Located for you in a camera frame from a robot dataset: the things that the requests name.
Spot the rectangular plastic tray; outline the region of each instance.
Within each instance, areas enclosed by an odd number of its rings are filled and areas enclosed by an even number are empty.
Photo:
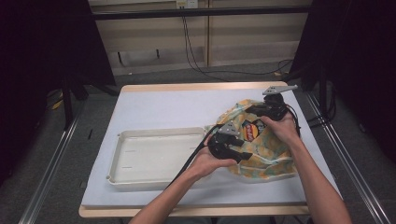
[[[203,128],[124,131],[106,178],[122,189],[164,189],[204,136]]]

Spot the yellow patterned fabric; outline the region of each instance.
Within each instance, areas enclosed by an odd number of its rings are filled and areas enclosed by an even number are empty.
[[[245,141],[241,147],[231,146],[231,149],[253,153],[248,161],[241,161],[229,170],[235,175],[248,178],[270,179],[276,176],[294,175],[296,169],[289,148],[259,117],[245,112],[245,109],[259,103],[253,100],[238,102],[217,120],[217,124],[232,120],[240,132],[238,138]]]

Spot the person's left arm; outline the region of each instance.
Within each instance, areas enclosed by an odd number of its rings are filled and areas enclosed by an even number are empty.
[[[234,160],[218,160],[204,147],[191,166],[153,201],[140,210],[129,224],[163,223],[190,187],[200,178],[211,174],[219,167],[236,165]]]

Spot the forearm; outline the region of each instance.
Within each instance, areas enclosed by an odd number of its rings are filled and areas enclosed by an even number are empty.
[[[301,140],[293,141],[290,150],[315,223],[351,223],[340,195],[319,170],[304,143]]]
[[[187,170],[169,188],[140,210],[129,223],[163,223],[181,198],[183,198],[198,179],[197,174],[191,170]]]

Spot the person's right arm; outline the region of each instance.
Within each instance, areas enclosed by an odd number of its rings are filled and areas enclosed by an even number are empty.
[[[281,121],[261,117],[276,136],[290,148],[303,184],[306,203],[315,223],[352,223],[338,192],[315,164],[295,130],[291,114]]]

